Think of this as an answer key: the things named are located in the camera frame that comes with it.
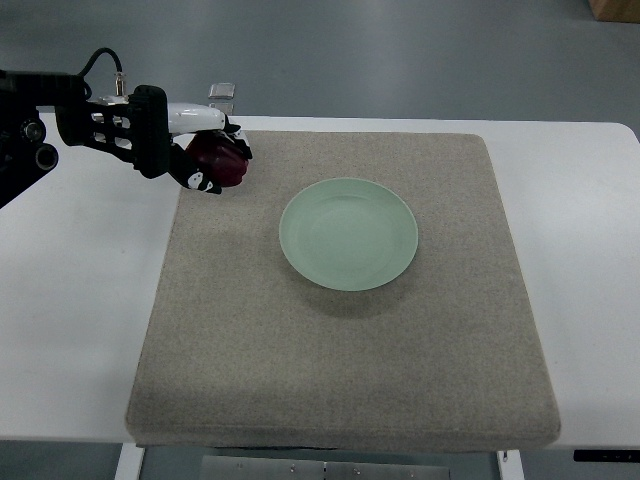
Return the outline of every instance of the light green plate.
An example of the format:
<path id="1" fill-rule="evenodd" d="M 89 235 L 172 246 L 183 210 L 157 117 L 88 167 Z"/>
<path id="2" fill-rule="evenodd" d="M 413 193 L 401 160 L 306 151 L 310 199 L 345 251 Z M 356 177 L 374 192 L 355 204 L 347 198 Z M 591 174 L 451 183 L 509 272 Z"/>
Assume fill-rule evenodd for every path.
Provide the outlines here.
<path id="1" fill-rule="evenodd" d="M 280 219 L 280 245 L 300 274 L 358 291 L 400 275 L 418 248 L 418 225 L 400 197 L 377 183 L 334 178 L 296 195 Z"/>

